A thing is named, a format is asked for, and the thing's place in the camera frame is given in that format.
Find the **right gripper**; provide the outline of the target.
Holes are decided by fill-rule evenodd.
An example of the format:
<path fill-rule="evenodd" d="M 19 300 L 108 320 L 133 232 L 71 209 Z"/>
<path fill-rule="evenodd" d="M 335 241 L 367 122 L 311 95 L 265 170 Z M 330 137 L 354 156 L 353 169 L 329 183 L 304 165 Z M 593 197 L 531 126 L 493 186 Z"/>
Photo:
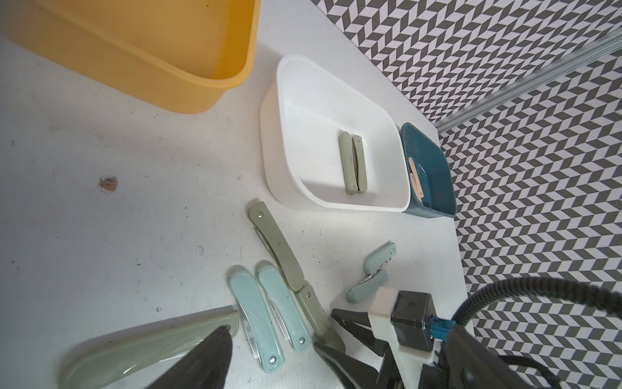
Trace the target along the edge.
<path fill-rule="evenodd" d="M 383 357 L 380 370 L 358 361 L 340 351 L 319 342 L 314 350 L 335 373 L 344 388 L 437 388 L 437 363 L 440 349 L 423 356 L 398 352 L 395 356 L 385 340 L 379 340 L 372 332 L 366 312 L 333 309 L 330 317 L 340 327 L 354 336 L 366 348 Z"/>

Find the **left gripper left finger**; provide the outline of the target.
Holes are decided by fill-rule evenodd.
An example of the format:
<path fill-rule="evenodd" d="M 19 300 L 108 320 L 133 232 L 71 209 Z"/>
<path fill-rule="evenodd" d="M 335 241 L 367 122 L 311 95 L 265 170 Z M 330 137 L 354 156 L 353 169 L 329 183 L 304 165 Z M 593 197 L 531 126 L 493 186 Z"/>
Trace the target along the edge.
<path fill-rule="evenodd" d="M 233 356 L 229 329 L 215 329 L 148 388 L 224 388 Z"/>

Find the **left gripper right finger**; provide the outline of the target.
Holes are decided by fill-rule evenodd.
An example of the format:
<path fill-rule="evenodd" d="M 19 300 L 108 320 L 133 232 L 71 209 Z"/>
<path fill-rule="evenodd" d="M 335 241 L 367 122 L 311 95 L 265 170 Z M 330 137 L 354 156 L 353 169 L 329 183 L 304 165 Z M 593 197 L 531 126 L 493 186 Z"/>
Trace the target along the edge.
<path fill-rule="evenodd" d="M 531 388 L 463 326 L 450 330 L 445 356 L 450 370 L 449 388 Z"/>

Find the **olive knife vertical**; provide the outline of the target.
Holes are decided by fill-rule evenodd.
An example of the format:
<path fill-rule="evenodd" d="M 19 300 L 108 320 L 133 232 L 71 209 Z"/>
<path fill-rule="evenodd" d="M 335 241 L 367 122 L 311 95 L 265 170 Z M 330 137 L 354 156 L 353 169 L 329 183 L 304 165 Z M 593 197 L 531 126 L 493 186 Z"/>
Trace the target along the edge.
<path fill-rule="evenodd" d="M 313 287 L 305 283 L 303 288 L 295 293 L 295 296 L 314 331 L 314 340 L 341 353 L 346 353 L 345 343 L 322 309 Z"/>

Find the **dark teal storage box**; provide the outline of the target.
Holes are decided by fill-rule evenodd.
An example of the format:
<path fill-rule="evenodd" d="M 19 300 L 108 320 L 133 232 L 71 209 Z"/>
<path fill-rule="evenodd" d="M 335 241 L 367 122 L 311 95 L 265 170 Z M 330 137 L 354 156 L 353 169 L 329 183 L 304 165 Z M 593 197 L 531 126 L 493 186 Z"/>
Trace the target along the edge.
<path fill-rule="evenodd" d="M 399 133 L 411 185 L 411 201 L 404 212 L 417 217 L 454 219 L 457 204 L 450 167 L 444 153 L 437 144 L 411 123 L 403 124 Z M 408 157 L 414 160 L 423 186 L 424 199 L 421 202 L 416 199 L 411 184 Z"/>

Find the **white storage box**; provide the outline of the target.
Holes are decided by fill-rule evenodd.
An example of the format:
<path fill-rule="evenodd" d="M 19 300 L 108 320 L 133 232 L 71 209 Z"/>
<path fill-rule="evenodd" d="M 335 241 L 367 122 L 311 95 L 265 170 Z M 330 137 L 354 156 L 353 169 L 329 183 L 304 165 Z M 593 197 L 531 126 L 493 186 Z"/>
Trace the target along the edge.
<path fill-rule="evenodd" d="M 296 211 L 403 212 L 411 188 L 400 134 L 380 105 L 298 54 L 283 57 L 260 107 L 267 185 Z M 368 189 L 348 194 L 340 135 L 360 136 Z"/>

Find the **yellow storage box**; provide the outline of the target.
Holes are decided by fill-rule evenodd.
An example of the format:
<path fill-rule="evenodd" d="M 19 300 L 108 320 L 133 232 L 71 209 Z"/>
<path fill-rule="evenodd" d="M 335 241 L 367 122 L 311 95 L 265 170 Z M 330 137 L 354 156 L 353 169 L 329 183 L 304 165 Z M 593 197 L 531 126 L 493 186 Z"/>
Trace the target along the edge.
<path fill-rule="evenodd" d="M 174 113 L 210 110 L 251 73 L 258 1 L 4 1 L 1 34 Z"/>

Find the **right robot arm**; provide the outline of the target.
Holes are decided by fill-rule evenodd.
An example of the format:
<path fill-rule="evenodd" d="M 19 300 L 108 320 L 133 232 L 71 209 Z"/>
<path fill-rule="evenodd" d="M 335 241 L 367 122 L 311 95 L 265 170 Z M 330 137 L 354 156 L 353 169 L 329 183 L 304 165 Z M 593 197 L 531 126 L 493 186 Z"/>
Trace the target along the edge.
<path fill-rule="evenodd" d="M 365 311 L 335 309 L 374 368 L 322 339 L 316 353 L 346 388 L 618 388 L 621 296 L 551 277 L 512 277 L 468 293 L 421 277 L 382 287 Z"/>

